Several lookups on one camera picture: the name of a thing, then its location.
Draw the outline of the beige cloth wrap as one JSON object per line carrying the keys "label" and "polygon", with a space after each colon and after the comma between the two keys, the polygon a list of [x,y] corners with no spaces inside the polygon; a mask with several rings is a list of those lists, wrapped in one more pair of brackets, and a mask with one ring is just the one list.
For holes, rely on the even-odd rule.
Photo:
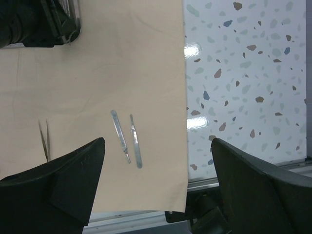
{"label": "beige cloth wrap", "polygon": [[43,131],[47,120],[53,159],[105,139],[94,212],[184,211],[188,161],[182,2],[82,0],[79,6],[82,30],[74,42],[0,52],[0,176],[46,162],[38,120]]}

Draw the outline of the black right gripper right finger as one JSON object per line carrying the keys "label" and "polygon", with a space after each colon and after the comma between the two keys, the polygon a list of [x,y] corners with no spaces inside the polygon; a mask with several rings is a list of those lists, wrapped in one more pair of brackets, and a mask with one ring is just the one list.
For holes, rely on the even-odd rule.
{"label": "black right gripper right finger", "polygon": [[310,234],[312,179],[215,138],[214,167],[233,234]]}

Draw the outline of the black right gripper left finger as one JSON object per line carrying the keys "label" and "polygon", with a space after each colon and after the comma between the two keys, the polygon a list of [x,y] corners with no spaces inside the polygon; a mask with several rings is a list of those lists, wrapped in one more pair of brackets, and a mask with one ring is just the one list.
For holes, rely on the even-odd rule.
{"label": "black right gripper left finger", "polygon": [[2,234],[80,234],[88,225],[104,162],[100,137],[0,181]]}

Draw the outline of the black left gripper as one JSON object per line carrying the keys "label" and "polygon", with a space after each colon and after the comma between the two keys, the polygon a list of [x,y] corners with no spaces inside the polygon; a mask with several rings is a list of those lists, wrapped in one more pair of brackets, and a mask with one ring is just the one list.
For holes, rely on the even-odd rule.
{"label": "black left gripper", "polygon": [[75,30],[59,0],[2,0],[0,2],[0,46],[52,48],[64,45]]}

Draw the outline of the steel tweezers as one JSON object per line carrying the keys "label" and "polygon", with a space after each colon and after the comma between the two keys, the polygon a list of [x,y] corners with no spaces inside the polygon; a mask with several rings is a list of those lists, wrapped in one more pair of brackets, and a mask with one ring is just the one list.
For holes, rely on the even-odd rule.
{"label": "steel tweezers", "polygon": [[39,132],[40,132],[40,137],[42,141],[45,158],[47,162],[49,162],[51,161],[51,146],[50,146],[50,134],[49,134],[48,122],[46,120],[46,136],[44,136],[43,134],[42,126],[39,120],[38,120],[38,124],[39,124]]}

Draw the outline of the steel scalpel handle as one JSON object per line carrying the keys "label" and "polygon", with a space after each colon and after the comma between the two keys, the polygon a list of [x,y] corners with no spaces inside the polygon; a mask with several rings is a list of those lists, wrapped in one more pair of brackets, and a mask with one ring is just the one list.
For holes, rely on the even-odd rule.
{"label": "steel scalpel handle", "polygon": [[132,132],[134,151],[135,151],[135,157],[136,157],[136,165],[139,169],[141,169],[143,164],[142,164],[142,158],[141,158],[141,153],[140,153],[140,148],[139,148],[137,131],[134,125],[134,118],[132,114],[130,114],[130,121],[131,121],[131,132]]}
{"label": "steel scalpel handle", "polygon": [[125,153],[125,155],[127,157],[128,163],[131,163],[131,160],[130,160],[130,157],[129,157],[129,154],[128,154],[128,148],[127,148],[127,145],[126,145],[126,141],[125,141],[125,138],[124,138],[124,135],[123,135],[123,131],[122,131],[121,124],[119,122],[116,110],[112,110],[111,111],[111,116],[112,116],[112,119],[113,119],[113,123],[114,123],[114,127],[115,127],[115,130],[116,130],[117,136],[118,136],[119,141],[121,143],[122,150],[123,150],[123,152]]}

